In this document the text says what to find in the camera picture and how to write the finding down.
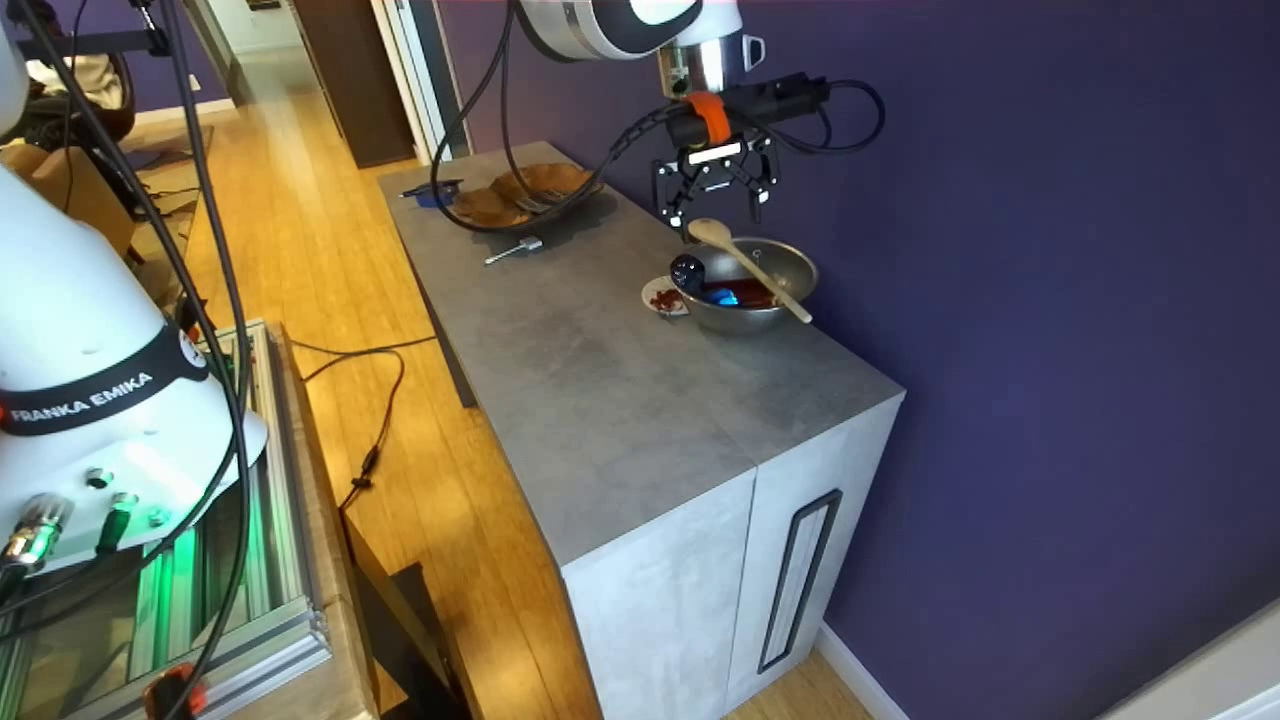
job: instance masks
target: wooden floor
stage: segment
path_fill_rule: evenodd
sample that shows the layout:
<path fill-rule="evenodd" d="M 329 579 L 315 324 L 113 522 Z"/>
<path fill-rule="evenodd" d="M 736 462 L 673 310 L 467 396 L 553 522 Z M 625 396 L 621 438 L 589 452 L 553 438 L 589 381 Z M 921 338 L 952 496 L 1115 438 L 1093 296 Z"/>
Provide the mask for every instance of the wooden floor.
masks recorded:
<path fill-rule="evenodd" d="M 214 175 L 250 316 L 333 348 L 432 338 L 377 174 L 353 167 L 310 59 L 243 57 L 243 72 L 252 106 L 214 133 Z M 228 321 L 209 224 L 198 224 L 188 257 L 209 310 Z M 486 416 L 460 403 L 435 346 L 406 348 L 406 363 L 377 488 L 350 507 L 366 566 L 389 575 L 426 568 L 447 637 L 474 658 L 467 698 L 486 716 L 597 716 L 594 689 L 566 679 L 582 667 L 566 590 Z M 336 503 L 353 491 L 394 378 L 394 360 L 360 360 L 310 384 Z M 736 712 L 736 720 L 846 716 L 870 712 L 821 658 Z"/>

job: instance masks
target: white baseboard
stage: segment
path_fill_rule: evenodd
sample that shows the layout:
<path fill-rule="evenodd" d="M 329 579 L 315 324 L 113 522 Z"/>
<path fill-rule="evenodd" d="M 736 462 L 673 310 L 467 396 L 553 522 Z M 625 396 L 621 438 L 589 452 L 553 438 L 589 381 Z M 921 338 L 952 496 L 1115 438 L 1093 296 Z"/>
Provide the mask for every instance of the white baseboard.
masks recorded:
<path fill-rule="evenodd" d="M 198 106 L 198 113 L 202 113 L 202 126 L 204 126 L 204 128 L 240 116 L 240 108 L 237 108 L 234 95 L 204 101 L 204 106 Z M 131 133 L 125 138 L 125 147 L 127 147 L 127 145 L 182 141 L 182 138 L 188 138 L 183 108 L 153 108 L 153 113 L 136 113 Z"/>
<path fill-rule="evenodd" d="M 848 686 L 848 693 L 878 716 L 878 720 L 908 720 L 908 712 L 878 686 L 870 663 L 859 663 L 848 645 L 833 634 L 833 626 L 821 630 L 815 653 L 833 663 L 833 671 Z"/>

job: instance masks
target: cabinet door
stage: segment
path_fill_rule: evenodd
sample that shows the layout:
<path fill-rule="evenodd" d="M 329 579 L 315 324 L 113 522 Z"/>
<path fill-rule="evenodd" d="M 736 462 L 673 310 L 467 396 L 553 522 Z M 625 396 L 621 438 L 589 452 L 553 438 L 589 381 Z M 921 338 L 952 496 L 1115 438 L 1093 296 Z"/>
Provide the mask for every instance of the cabinet door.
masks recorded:
<path fill-rule="evenodd" d="M 721 716 L 750 513 L 739 478 L 566 568 L 608 720 Z"/>
<path fill-rule="evenodd" d="M 898 403 L 879 403 L 759 463 L 730 710 L 813 648 Z"/>

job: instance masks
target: white robot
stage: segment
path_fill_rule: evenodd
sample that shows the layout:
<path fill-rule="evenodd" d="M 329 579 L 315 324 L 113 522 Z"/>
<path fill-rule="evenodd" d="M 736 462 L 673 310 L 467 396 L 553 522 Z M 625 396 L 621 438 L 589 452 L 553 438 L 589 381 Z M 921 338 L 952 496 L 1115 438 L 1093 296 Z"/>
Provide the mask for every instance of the white robot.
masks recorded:
<path fill-rule="evenodd" d="M 0 133 L 26 101 L 29 72 L 0 26 Z M 103 236 L 8 167 L 0 289 L 0 574 L 155 544 L 237 480 L 234 413 L 204 358 Z M 258 416 L 243 441 L 264 447 Z"/>

